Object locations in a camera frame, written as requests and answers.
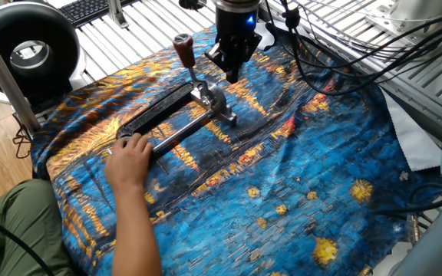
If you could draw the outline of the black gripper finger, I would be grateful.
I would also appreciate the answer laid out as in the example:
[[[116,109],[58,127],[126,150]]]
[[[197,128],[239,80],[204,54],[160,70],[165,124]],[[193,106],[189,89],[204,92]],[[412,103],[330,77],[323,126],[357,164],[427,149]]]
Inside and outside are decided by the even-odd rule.
[[[255,32],[236,38],[233,46],[233,84],[239,79],[240,68],[245,62],[249,61],[261,40],[262,36]]]
[[[211,48],[205,51],[206,57],[217,67],[226,73],[226,79],[231,84],[234,83],[233,65],[228,59],[228,55],[222,50],[219,42],[216,42]]]

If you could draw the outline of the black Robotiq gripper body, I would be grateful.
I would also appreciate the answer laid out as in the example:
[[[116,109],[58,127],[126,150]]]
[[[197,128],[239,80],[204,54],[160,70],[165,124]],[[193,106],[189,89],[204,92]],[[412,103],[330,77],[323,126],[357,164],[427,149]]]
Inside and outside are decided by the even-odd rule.
[[[233,58],[233,46],[239,36],[255,32],[260,1],[215,1],[216,42]]]

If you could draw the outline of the person's bare hand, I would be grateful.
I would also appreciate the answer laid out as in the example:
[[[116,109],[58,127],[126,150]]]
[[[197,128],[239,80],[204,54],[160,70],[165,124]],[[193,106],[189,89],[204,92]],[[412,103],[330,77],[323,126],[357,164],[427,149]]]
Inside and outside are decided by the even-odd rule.
[[[139,133],[115,142],[104,170],[114,194],[144,191],[152,151],[152,144]]]

